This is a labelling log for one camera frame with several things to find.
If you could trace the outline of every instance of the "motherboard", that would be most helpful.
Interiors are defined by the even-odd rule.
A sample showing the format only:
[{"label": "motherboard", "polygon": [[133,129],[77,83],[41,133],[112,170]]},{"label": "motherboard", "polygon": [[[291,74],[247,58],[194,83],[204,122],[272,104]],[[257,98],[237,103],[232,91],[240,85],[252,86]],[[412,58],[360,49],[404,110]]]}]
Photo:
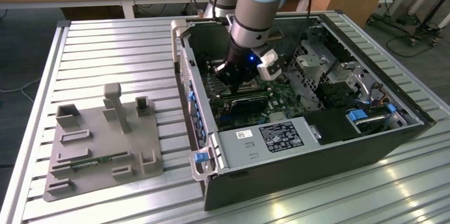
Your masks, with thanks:
[{"label": "motherboard", "polygon": [[283,75],[273,82],[257,76],[243,83],[236,93],[213,73],[201,77],[219,132],[291,119],[305,111]]}]

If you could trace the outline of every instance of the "cable on floor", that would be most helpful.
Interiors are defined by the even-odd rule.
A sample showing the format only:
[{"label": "cable on floor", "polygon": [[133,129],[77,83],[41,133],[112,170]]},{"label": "cable on floor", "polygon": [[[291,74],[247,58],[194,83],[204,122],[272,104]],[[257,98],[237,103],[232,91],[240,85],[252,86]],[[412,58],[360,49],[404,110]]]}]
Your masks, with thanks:
[{"label": "cable on floor", "polygon": [[26,95],[26,93],[24,92],[24,89],[26,87],[29,87],[33,83],[38,82],[41,79],[37,78],[34,81],[26,83],[22,87],[17,88],[17,89],[12,89],[12,90],[0,90],[0,93],[12,93],[12,92],[17,92],[20,91],[20,93],[29,99],[29,101],[32,103],[34,103],[33,99]]},{"label": "cable on floor", "polygon": [[8,15],[8,9],[5,9],[5,13],[2,14],[2,16],[0,17],[0,20]]},{"label": "cable on floor", "polygon": [[412,57],[417,56],[419,54],[421,54],[421,53],[424,53],[425,51],[428,51],[428,50],[432,49],[432,47],[429,47],[429,48],[421,50],[420,52],[417,52],[417,53],[415,53],[415,54],[412,54],[412,55],[404,55],[404,54],[400,54],[400,53],[395,52],[395,51],[392,50],[392,48],[388,46],[388,44],[389,44],[392,41],[395,41],[395,40],[397,40],[397,39],[400,39],[400,38],[404,38],[404,37],[407,37],[407,35],[403,35],[403,36],[391,38],[391,39],[385,42],[385,47],[387,47],[387,49],[388,49],[395,55],[397,55],[399,57],[403,57],[403,58],[412,58]]},{"label": "cable on floor", "polygon": [[160,12],[157,15],[152,15],[148,11],[144,10],[144,8],[149,8],[149,7],[142,7],[142,6],[137,5],[137,8],[138,8],[142,12],[148,13],[152,17],[158,17],[158,16],[164,13],[165,7],[166,7],[166,4],[164,4],[164,7],[162,7],[162,9],[161,9],[161,12]]}]

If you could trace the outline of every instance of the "blue tab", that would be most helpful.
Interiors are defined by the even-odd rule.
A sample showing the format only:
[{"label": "blue tab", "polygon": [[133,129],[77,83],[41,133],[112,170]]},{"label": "blue tab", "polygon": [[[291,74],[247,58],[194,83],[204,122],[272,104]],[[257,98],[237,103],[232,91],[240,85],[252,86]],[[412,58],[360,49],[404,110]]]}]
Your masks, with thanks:
[{"label": "blue tab", "polygon": [[392,113],[393,111],[396,111],[396,108],[392,104],[387,105],[387,110]]},{"label": "blue tab", "polygon": [[194,163],[206,162],[208,160],[209,160],[208,153],[194,153],[194,155],[193,155],[193,162]]},{"label": "blue tab", "polygon": [[355,121],[355,120],[364,119],[368,116],[364,113],[364,111],[361,109],[359,109],[359,110],[349,111],[348,117],[349,117],[351,121]]},{"label": "blue tab", "polygon": [[190,100],[194,100],[194,99],[193,99],[193,91],[189,92],[188,100],[189,100],[189,101],[190,101]]}]

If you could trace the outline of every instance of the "metal work surface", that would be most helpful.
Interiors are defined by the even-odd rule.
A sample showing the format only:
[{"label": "metal work surface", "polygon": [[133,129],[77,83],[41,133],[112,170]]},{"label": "metal work surface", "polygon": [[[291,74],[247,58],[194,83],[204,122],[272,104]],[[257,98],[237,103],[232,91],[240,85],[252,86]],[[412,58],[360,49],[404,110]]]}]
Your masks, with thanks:
[{"label": "metal work surface", "polygon": [[[450,109],[341,15],[327,13],[438,124],[375,165],[210,212],[190,176],[189,144],[170,62],[172,18],[72,22],[56,31],[0,223],[404,223],[450,220]],[[54,202],[42,200],[57,105],[154,101],[164,173]]]}]

